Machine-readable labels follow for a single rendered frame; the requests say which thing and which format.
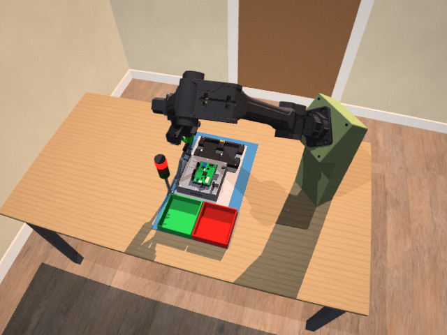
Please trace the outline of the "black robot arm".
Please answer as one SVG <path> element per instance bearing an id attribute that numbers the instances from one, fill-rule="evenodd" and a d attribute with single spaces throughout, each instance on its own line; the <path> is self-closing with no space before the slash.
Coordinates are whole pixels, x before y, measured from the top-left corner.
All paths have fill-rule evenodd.
<path id="1" fill-rule="evenodd" d="M 204 80 L 204 76 L 186 70 L 175 93 L 152 99 L 153 113 L 169 116 L 171 121 L 167 142 L 181 145 L 183 134 L 198 127 L 199 119 L 230 124 L 244 119 L 270 125 L 275 137 L 301 141 L 303 135 L 308 147 L 333 143 L 329 107 L 306 110 L 305 105 L 285 101 L 277 107 L 246 95 L 240 84 Z"/>

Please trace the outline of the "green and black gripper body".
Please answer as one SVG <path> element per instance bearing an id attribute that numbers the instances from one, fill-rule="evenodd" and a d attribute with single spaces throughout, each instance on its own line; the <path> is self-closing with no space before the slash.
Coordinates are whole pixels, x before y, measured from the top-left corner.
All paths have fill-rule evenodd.
<path id="1" fill-rule="evenodd" d="M 200 123 L 200 121 L 198 121 L 198 127 L 194 127 L 194 126 L 193 126 L 191 132 L 190 132 L 190 133 L 184 133 L 183 136 L 184 136 L 184 137 L 191 137 L 192 135 L 195 136 L 196 133 L 197 133 L 198 128 L 200 127 L 200 125 L 201 125 L 201 123 Z"/>

